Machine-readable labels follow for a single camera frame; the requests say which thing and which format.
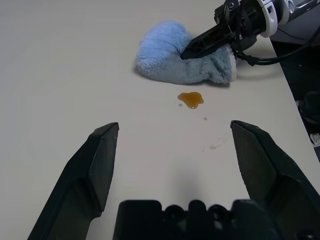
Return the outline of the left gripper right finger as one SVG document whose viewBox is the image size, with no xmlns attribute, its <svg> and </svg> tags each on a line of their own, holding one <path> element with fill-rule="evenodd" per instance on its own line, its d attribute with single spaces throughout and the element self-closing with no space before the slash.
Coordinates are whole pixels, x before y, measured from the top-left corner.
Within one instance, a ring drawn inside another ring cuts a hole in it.
<svg viewBox="0 0 320 240">
<path fill-rule="evenodd" d="M 230 123 L 241 177 L 286 240 L 320 238 L 320 195 L 296 162 L 258 126 Z"/>
</svg>

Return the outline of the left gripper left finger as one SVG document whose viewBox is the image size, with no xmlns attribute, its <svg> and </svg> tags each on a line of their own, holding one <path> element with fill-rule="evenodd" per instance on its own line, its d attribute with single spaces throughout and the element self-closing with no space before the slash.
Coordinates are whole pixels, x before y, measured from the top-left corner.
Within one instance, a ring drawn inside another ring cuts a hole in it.
<svg viewBox="0 0 320 240">
<path fill-rule="evenodd" d="M 30 240 L 84 240 L 106 207 L 114 173 L 119 124 L 93 131 L 65 165 Z"/>
</svg>

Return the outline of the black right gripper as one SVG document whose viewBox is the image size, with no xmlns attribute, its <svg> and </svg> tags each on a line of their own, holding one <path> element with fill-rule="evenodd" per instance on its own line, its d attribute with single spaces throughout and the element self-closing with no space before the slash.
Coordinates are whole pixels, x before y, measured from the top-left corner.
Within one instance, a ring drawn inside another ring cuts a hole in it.
<svg viewBox="0 0 320 240">
<path fill-rule="evenodd" d="M 266 29 L 263 11 L 256 0 L 246 0 L 242 6 L 240 0 L 226 0 L 214 10 L 216 26 L 192 39 L 181 53 L 182 60 L 198 59 L 208 56 L 229 44 L 232 53 L 239 45 L 246 50 L 257 41 L 257 35 Z"/>
</svg>

